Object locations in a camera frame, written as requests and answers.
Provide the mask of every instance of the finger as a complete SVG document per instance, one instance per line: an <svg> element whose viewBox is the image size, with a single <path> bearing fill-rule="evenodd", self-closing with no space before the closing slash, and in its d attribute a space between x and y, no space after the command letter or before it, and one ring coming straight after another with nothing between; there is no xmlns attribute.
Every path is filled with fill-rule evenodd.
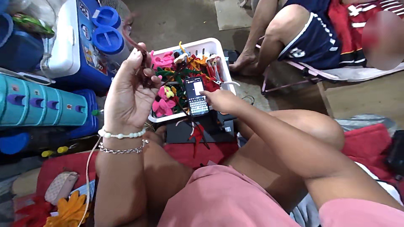
<svg viewBox="0 0 404 227"><path fill-rule="evenodd" d="M121 67L113 81L115 84L130 83L135 78L135 72L140 67L143 60L142 53L140 51L133 51L128 59L122 62Z"/></svg>
<svg viewBox="0 0 404 227"><path fill-rule="evenodd" d="M156 72L150 68L143 69L143 73L148 77L152 77L156 74Z"/></svg>
<svg viewBox="0 0 404 227"><path fill-rule="evenodd" d="M200 91L199 93L200 93L201 95L204 95L204 96L208 97L208 98L212 95L211 92L208 92L208 91L206 91L206 90Z"/></svg>
<svg viewBox="0 0 404 227"><path fill-rule="evenodd" d="M146 49L146 44L144 44L142 42L140 42L138 44L139 44L139 46L141 46L143 49L146 50L146 53L147 53L146 54L146 56L147 56L147 58L146 58L146 67L151 68L152 67L152 61L151 61L152 57L150 56L149 52Z"/></svg>
<svg viewBox="0 0 404 227"><path fill-rule="evenodd" d="M155 84L161 84L161 79L157 76L152 76L151 80L155 83Z"/></svg>
<svg viewBox="0 0 404 227"><path fill-rule="evenodd" d="M208 92L208 91L206 91L206 90L203 90L203 91L201 91L201 92L199 92L201 95L204 95L204 96L206 96L206 100L210 103L210 101L211 101L211 96L212 96L212 93L211 92Z"/></svg>
<svg viewBox="0 0 404 227"><path fill-rule="evenodd" d="M152 69L143 69L143 73L144 73L146 76L148 76L148 77L151 78L151 80L152 80L153 83L154 83L154 87L160 88L160 86L161 86L161 79L160 79L159 77L155 76L156 72L155 72L154 70L152 70Z"/></svg>

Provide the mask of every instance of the smartphone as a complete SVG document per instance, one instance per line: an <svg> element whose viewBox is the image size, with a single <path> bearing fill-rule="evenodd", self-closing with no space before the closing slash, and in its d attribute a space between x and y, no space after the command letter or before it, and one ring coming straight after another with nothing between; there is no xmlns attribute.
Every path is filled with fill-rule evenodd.
<svg viewBox="0 0 404 227"><path fill-rule="evenodd" d="M189 109L192 116L204 115L209 112L206 97L200 92L205 90L202 77L190 77L184 80L186 95L188 98Z"/></svg>

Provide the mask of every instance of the pink shirt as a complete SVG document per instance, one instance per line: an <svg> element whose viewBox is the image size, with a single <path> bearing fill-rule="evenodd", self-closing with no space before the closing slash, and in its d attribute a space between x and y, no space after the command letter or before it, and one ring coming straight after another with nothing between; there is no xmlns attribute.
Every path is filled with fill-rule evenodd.
<svg viewBox="0 0 404 227"><path fill-rule="evenodd" d="M337 199L320 208L322 227L404 226L404 212L366 200ZM158 227L299 227L256 182L231 167L199 168L167 203Z"/></svg>

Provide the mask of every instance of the pink pipe cleaner flower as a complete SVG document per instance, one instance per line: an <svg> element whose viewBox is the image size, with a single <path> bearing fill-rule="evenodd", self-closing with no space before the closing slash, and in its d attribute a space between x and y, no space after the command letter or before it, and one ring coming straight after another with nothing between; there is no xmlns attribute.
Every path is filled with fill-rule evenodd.
<svg viewBox="0 0 404 227"><path fill-rule="evenodd" d="M161 98L160 101L154 100L153 105L151 106L152 110L156 113L156 116L161 117L163 115L172 115L173 111L171 108L175 106L175 102L167 98L164 86L160 88L157 95Z"/></svg>
<svg viewBox="0 0 404 227"><path fill-rule="evenodd" d="M153 69L157 70L157 67L160 67L162 69L164 68L171 68L174 63L174 57L172 56L173 52L165 52L163 55L163 58L160 57L154 57L154 50L150 52L150 57L151 57L151 65L153 65Z"/></svg>

